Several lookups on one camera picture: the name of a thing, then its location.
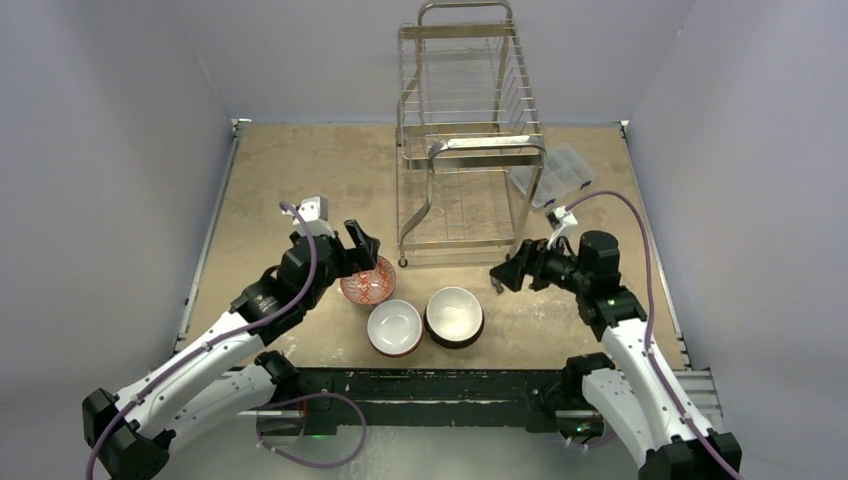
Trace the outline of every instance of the clear plastic container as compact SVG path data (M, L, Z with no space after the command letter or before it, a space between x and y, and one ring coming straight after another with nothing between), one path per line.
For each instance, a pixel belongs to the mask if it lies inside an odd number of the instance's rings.
M533 167L512 167L509 170L509 179L522 195L527 195L532 174ZM567 193L585 188L597 176L595 169L570 143L558 145L549 150L545 158L542 178L533 197L533 208L546 207Z

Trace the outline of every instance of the bowl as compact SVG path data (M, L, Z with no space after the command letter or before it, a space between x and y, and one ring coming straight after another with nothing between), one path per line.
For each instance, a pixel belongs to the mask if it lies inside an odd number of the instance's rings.
M356 305L376 307L392 297L397 274L392 264L377 257L377 268L341 279L342 294Z
M439 290L427 302L424 326L434 342L445 348L465 348L483 333L483 308L464 288Z
M368 317L368 340L387 357L402 357L415 350L424 336L421 315L403 300L381 303Z

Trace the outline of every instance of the dish rack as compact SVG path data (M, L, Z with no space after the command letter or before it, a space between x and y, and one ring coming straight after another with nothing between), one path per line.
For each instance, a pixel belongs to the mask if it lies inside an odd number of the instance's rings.
M434 9L475 7L502 7L506 17L423 21ZM398 54L398 265L500 262L522 240L545 157L512 8L505 0L425 3L417 24L401 25ZM517 217L513 166L533 167Z

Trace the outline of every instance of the metal rack handle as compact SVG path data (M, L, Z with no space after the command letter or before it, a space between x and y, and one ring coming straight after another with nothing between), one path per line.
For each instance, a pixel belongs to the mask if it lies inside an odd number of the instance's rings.
M547 153L545 142L541 137L535 135L515 135L511 137L478 137L478 138L451 138L442 140L432 147L428 152L430 161L436 157L451 151L462 150L504 150L518 148L534 148L542 156Z
M507 0L483 0L465 2L427 2L418 9L418 25L424 25L424 14L434 8L472 8L472 7L503 7L506 10L506 19L512 20L512 6Z

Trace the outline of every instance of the gray floor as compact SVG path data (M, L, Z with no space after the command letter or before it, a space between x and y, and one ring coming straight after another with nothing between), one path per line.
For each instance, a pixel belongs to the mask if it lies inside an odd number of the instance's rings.
M617 190L634 202L638 194L624 141L614 127L547 128L549 148L570 142L592 164L598 178L587 189ZM250 125L233 166L217 228L210 244L189 329L197 338L226 310L242 288L279 263L290 246L290 221L280 200L313 195L330 201L330 222L349 218L382 240L381 255L396 265L395 129L392 126ZM576 195L562 200L572 200ZM623 281L644 305L645 261L629 210L618 200L598 198L577 207L580 232L602 229L620 242ZM542 213L531 214L525 237L550 235ZM329 290L304 322L271 345L301 366L422 368L561 368L566 358L600 351L577 315L574 296L549 288L497 296L486 267L399 269L395 298L419 310L445 286L473 292L486 312L483 335L471 347L443 349L425 337L403 358L387 358L368 343L368 312L351 305L338 288ZM654 263L657 302L655 337L673 368L683 362L668 304Z

